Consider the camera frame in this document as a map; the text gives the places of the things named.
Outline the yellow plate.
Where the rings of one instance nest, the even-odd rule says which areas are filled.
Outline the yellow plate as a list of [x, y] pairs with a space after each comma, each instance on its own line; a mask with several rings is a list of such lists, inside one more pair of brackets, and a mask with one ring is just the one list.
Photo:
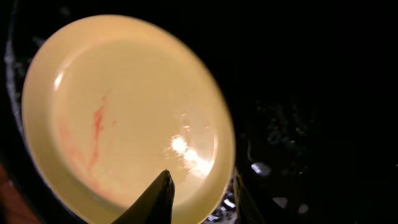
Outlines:
[[52, 192], [88, 223], [111, 223], [163, 171], [172, 223], [201, 223], [235, 162], [213, 76], [180, 40], [115, 15], [66, 25], [35, 54], [22, 93], [24, 135]]

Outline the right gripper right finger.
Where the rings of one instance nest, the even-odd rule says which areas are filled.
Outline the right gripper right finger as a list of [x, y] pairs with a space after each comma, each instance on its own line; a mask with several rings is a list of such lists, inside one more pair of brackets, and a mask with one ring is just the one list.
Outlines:
[[267, 224], [261, 200], [254, 183], [237, 167], [234, 168], [234, 198], [238, 224]]

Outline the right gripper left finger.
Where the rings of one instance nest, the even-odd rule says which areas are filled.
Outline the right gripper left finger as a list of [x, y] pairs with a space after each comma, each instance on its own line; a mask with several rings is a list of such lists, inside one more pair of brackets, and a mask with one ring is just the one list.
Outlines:
[[171, 224], [175, 184], [163, 170], [142, 195], [112, 224]]

